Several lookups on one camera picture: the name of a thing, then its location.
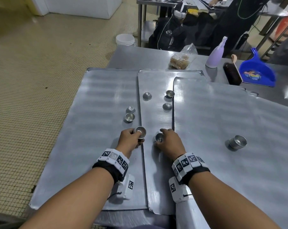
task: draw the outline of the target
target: blue dustpan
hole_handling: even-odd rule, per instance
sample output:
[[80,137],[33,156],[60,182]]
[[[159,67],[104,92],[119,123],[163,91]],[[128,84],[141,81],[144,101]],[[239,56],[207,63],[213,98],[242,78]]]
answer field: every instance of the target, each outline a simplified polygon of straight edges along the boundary
[[275,73],[260,60],[255,48],[251,49],[253,58],[241,63],[239,72],[244,83],[274,87]]

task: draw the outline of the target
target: beige tile floor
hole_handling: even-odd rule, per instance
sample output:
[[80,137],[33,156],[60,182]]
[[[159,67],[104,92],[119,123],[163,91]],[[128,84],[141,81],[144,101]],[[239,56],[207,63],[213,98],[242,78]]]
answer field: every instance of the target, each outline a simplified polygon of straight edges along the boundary
[[[110,20],[0,7],[1,213],[24,216],[86,68],[107,66],[115,36],[137,30],[137,11],[135,0]],[[254,29],[249,42],[259,39]]]

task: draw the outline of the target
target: bread in plastic bag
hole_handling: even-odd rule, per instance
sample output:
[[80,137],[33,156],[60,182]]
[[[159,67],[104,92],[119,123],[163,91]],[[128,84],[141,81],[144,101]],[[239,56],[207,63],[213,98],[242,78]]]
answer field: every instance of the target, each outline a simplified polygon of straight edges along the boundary
[[185,46],[182,51],[174,54],[169,61],[169,65],[179,70],[184,70],[187,66],[194,61],[198,55],[196,47],[192,43]]

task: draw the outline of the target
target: purple spray bottle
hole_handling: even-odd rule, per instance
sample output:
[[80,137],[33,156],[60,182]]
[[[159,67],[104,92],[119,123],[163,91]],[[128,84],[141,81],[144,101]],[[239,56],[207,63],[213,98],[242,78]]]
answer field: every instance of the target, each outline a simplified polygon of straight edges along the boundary
[[217,68],[218,64],[220,63],[220,60],[223,56],[223,47],[225,46],[227,37],[223,37],[223,40],[221,43],[214,48],[210,56],[208,57],[207,62],[205,65],[209,68]]

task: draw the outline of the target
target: baking sheet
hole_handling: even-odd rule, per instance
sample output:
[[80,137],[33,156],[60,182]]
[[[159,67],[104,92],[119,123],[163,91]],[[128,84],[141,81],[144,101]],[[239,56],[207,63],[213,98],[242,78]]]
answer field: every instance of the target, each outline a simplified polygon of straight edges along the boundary
[[[154,146],[154,136],[161,128],[172,128],[173,111],[165,111],[162,105],[172,103],[165,92],[173,89],[175,77],[206,80],[200,72],[177,70],[140,70],[138,73],[142,126],[146,128],[144,162],[148,207],[155,214],[174,215],[175,203],[169,188],[173,176],[172,162]],[[144,100],[145,92],[152,94],[151,100]]]
[[[92,168],[107,148],[115,148],[120,132],[140,125],[138,70],[94,69],[83,77],[73,104],[47,164],[30,207],[38,209],[51,196]],[[126,108],[136,108],[132,123],[123,121]],[[130,158],[128,173],[135,177],[131,200],[108,200],[103,210],[147,208],[141,147]]]
[[[217,83],[175,80],[174,91],[175,131],[186,150],[288,228],[288,107]],[[248,145],[227,149],[226,140],[234,135],[244,136]],[[202,219],[195,227],[209,228],[194,210]]]

